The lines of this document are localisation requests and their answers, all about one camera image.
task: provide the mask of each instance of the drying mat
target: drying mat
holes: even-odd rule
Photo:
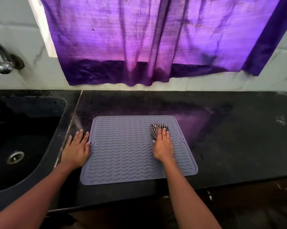
[[[173,116],[99,116],[92,122],[91,155],[82,167],[84,185],[165,178],[163,165],[154,158],[151,124],[169,127],[176,164],[184,176],[195,175],[197,165]]]

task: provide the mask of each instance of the person's right arm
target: person's right arm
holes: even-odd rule
[[[221,228],[213,214],[178,169],[169,132],[158,130],[153,154],[165,169],[172,208],[180,229]]]

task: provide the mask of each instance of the person's left arm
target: person's left arm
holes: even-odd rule
[[[0,229],[36,228],[42,224],[51,200],[69,174],[84,165],[89,156],[89,133],[83,130],[70,136],[62,152],[61,163],[42,181],[0,212]]]

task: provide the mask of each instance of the forearm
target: forearm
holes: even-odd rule
[[[72,170],[72,164],[60,163],[47,177],[0,212],[0,228],[39,228],[51,200]]]
[[[178,169],[174,159],[163,162],[172,208],[181,229],[221,228],[217,220],[195,193]]]

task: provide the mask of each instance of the backsplash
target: backsplash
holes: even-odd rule
[[[57,58],[48,56],[28,0],[0,0],[0,43],[20,56],[25,68],[0,74],[0,89],[84,89],[146,91],[287,91],[287,32],[258,77],[243,71],[171,78],[168,83],[69,86]]]

